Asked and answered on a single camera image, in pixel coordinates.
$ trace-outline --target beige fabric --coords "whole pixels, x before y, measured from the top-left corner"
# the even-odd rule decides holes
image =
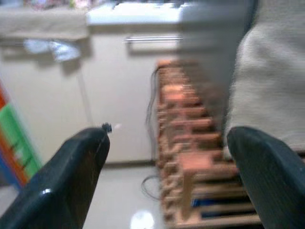
[[[50,10],[0,10],[0,38],[78,40],[89,36],[86,11],[66,7]]]
[[[305,1],[260,4],[238,49],[226,132],[252,126],[305,150]]]

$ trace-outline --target gray fabric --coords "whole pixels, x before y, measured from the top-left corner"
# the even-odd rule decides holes
[[[226,133],[238,125],[305,150],[305,1],[261,1],[238,49]]]
[[[86,11],[67,7],[50,10],[0,10],[0,38],[78,40],[89,36]]]

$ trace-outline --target white cabinet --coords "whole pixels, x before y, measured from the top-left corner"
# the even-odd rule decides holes
[[[67,137],[89,126],[79,63],[58,64],[51,54],[3,48],[0,77],[43,163]]]
[[[150,78],[157,61],[176,59],[178,42],[125,43],[130,36],[177,35],[175,25],[129,25],[91,28],[91,56],[82,62],[93,122],[117,125],[110,134],[107,162],[151,159],[145,126],[151,96]]]

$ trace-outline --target white floor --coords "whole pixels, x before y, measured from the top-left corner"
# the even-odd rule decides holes
[[[156,175],[154,167],[134,167],[103,169],[83,226],[84,229],[164,229],[159,202],[147,197],[141,190],[142,181],[149,175]],[[158,179],[148,180],[147,189],[154,196],[159,194]],[[17,192],[13,187],[0,188],[0,216],[15,199]],[[154,221],[153,228],[138,225],[131,228],[134,214],[145,210]]]

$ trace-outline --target wooden rack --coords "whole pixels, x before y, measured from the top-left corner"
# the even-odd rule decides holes
[[[177,62],[159,62],[161,206],[168,228],[260,224],[213,118]]]

